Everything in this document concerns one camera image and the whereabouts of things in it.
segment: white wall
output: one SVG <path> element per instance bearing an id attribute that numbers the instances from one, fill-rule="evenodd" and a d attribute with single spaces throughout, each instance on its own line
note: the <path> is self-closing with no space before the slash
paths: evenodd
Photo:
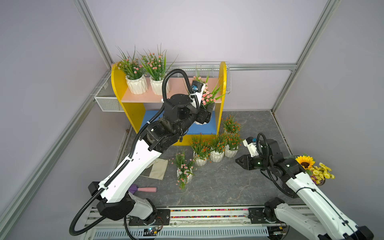
<path id="1" fill-rule="evenodd" d="M 384 2 L 342 1 L 277 118 L 294 154 L 333 169 L 322 191 L 381 239 Z"/>
<path id="2" fill-rule="evenodd" d="M 71 0 L 0 3 L 0 214 L 106 71 Z"/>
<path id="3" fill-rule="evenodd" d="M 224 110 L 272 109 L 289 74 L 289 70 L 231 71 Z"/>
<path id="4" fill-rule="evenodd" d="M 78 239 L 69 225 L 91 197 L 88 185 L 112 172 L 128 124 L 124 113 L 102 112 L 95 104 L 7 240 Z"/>
<path id="5" fill-rule="evenodd" d="M 177 61 L 236 64 L 295 63 L 326 0 L 87 3 L 115 61 L 119 60 L 116 46 L 132 53 L 136 45 L 140 53 L 143 48 L 155 53 L 162 43 L 168 49 L 168 62 L 179 54 Z M 271 109 L 287 77 L 285 71 L 233 71 L 233 88 L 224 108 Z M 244 91 L 249 84 L 252 88 Z"/>

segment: beige cloth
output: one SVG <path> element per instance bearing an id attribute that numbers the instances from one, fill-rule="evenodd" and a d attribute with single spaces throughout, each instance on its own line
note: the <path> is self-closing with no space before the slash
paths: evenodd
<path id="1" fill-rule="evenodd" d="M 167 166 L 168 160 L 156 158 L 140 176 L 163 180 Z"/>

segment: pink handle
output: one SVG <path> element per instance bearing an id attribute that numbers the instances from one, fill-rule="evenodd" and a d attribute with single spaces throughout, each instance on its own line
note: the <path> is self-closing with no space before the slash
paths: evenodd
<path id="1" fill-rule="evenodd" d="M 137 190 L 140 192 L 157 192 L 157 187 L 139 187 Z"/>

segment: gray marble floor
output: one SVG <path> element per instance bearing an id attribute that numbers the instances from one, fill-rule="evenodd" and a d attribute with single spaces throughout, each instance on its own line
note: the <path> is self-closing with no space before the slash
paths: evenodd
<path id="1" fill-rule="evenodd" d="M 267 138 L 275 139 L 284 156 L 288 150 L 269 111 L 223 112 L 223 118 L 234 115 L 242 124 L 240 134 L 243 138 L 256 137 L 259 132 Z M 136 134 L 132 133 L 126 152 L 131 148 Z M 279 197 L 288 204 L 302 204 L 301 199 L 292 199 L 281 193 L 275 185 L 266 179 L 259 170 L 247 171 L 241 168 L 235 159 L 249 154 L 247 148 L 240 147 L 234 158 L 224 157 L 221 162 L 208 162 L 202 167 L 196 166 L 194 177 L 184 190 L 176 185 L 176 166 L 171 164 L 176 153 L 185 151 L 186 158 L 192 158 L 189 146 L 171 146 L 160 158 L 170 159 L 163 180 L 138 177 L 135 181 L 139 187 L 158 187 L 158 192 L 137 192 L 141 198 L 149 198 L 157 207 L 172 206 L 211 206 L 211 205 L 263 205 L 266 201 Z"/>

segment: blue shelf board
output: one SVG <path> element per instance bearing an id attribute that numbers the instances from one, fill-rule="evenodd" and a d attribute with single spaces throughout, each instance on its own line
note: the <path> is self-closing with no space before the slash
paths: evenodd
<path id="1" fill-rule="evenodd" d="M 141 127 L 144 126 L 144 124 L 149 121 L 157 111 L 145 111 L 143 122 L 141 123 Z M 189 131 L 187 135 L 197 135 L 197 134 L 203 134 L 203 135 L 210 135 L 214 134 L 216 135 L 217 129 L 216 129 L 216 117 L 215 117 L 215 111 L 212 112 L 212 117 L 209 123 L 204 125 L 197 125 L 196 123 L 192 124 L 192 126 L 189 128 Z"/>

